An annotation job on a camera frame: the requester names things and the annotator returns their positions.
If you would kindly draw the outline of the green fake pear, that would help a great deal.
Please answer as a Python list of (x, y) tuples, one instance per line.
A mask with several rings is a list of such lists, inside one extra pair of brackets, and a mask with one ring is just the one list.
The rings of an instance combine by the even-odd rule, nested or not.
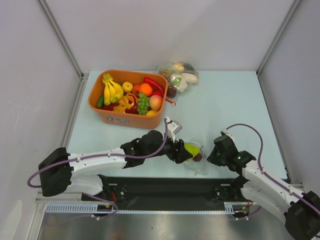
[(184, 143), (184, 148), (185, 148), (190, 154), (192, 154), (193, 157), (196, 156), (196, 155), (198, 155), (198, 154), (200, 153), (200, 151), (201, 151), (201, 148), (198, 147), (197, 145), (192, 144), (192, 143), (187, 143), (187, 142)]

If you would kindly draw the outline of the dark red fake beet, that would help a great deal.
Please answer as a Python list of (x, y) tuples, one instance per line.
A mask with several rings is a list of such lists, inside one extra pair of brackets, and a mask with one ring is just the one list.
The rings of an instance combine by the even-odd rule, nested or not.
[(203, 159), (203, 156), (200, 153), (198, 153), (195, 157), (193, 157), (192, 160), (195, 162), (200, 162), (202, 159)]

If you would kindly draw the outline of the clear zip top bag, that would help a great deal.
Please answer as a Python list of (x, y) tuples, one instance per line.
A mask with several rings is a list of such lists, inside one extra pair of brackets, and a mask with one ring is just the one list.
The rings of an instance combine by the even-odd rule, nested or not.
[(190, 171), (192, 171), (195, 175), (208, 175), (209, 174), (209, 169), (208, 169), (208, 161), (207, 161), (207, 157), (206, 154), (203, 150), (203, 146), (196, 144), (194, 142), (188, 142), (194, 145), (197, 145), (200, 148), (200, 153), (203, 156), (203, 159), (200, 162), (195, 162), (192, 159), (188, 159), (186, 161), (183, 162), (184, 167)]

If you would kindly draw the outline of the red fake chili pepper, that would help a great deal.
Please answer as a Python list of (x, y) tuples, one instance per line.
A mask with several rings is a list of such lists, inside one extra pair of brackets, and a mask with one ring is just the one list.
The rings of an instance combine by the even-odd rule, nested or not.
[(162, 96), (165, 95), (165, 92), (164, 92), (164, 89), (162, 88), (162, 86), (157, 81), (153, 80), (152, 78), (144, 77), (143, 82), (151, 85), (152, 87), (155, 87), (158, 91), (161, 92)]

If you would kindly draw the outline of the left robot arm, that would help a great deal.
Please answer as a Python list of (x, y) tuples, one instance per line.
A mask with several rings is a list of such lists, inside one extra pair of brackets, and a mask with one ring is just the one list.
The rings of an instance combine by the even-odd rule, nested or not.
[(103, 152), (71, 154), (64, 147), (57, 148), (38, 166), (42, 195), (53, 197), (64, 192), (81, 192), (105, 200), (110, 195), (110, 187), (104, 170), (134, 168), (158, 156), (167, 156), (176, 164), (193, 157), (183, 140), (164, 138), (157, 130)]

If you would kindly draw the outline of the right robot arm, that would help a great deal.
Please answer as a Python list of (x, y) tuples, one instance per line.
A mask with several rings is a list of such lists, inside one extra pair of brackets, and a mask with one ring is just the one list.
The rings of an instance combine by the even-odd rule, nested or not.
[(208, 161), (238, 173), (231, 196), (261, 206), (280, 220), (295, 240), (311, 240), (320, 235), (320, 197), (307, 193), (268, 173), (249, 152), (238, 151), (232, 138), (223, 134), (214, 141)]

